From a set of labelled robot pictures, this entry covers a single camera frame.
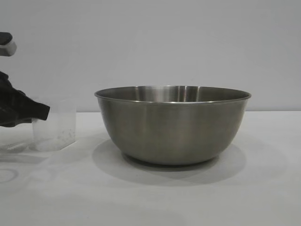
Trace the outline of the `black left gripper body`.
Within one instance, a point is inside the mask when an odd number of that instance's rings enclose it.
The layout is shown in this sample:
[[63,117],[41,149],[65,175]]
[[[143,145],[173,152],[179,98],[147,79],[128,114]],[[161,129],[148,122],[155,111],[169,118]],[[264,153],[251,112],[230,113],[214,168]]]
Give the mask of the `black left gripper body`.
[[0,72],[0,126],[14,127],[15,113],[9,106],[13,86],[7,74]]

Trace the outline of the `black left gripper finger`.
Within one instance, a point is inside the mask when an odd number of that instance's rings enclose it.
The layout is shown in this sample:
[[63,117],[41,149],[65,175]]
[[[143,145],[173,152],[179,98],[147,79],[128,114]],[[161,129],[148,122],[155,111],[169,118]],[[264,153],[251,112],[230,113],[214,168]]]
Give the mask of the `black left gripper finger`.
[[24,115],[5,115],[4,116],[4,127],[12,128],[19,124],[32,123],[32,117]]
[[6,88],[6,121],[32,121],[48,118],[50,107],[27,97],[14,88]]

